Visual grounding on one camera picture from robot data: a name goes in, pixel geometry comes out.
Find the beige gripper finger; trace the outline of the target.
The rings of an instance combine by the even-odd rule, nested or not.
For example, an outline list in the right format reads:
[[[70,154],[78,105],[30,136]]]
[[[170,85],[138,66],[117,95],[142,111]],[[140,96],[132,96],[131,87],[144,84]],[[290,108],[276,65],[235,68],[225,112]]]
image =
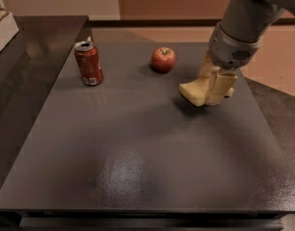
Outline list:
[[[232,89],[236,80],[237,75],[234,70],[213,70],[209,76],[205,104],[209,106],[219,104]]]
[[[216,77],[219,70],[220,67],[212,63],[209,52],[206,52],[201,63],[199,78],[212,81]]]

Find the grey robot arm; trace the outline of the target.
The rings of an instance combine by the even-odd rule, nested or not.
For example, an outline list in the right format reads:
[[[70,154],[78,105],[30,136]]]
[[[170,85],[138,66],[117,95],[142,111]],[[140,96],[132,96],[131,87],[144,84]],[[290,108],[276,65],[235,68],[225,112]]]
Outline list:
[[[209,40],[200,103],[220,102],[236,80],[235,70],[249,63],[266,29],[288,11],[295,0],[230,0]]]

